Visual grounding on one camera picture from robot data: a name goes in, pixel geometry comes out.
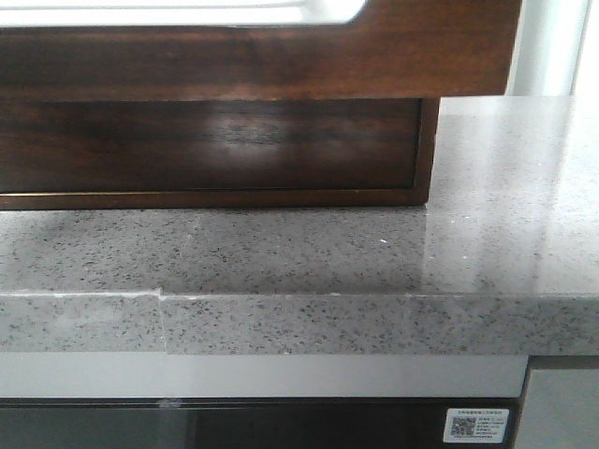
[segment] sticker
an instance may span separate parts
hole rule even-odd
[[[449,409],[443,442],[504,442],[509,410]]]

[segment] gray speckled countertop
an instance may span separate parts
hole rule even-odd
[[[444,100],[426,208],[0,212],[0,350],[599,355],[598,123]]]

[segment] wooden cabinet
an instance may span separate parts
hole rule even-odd
[[[416,205],[438,98],[501,94],[519,0],[345,25],[0,31],[0,208]]]

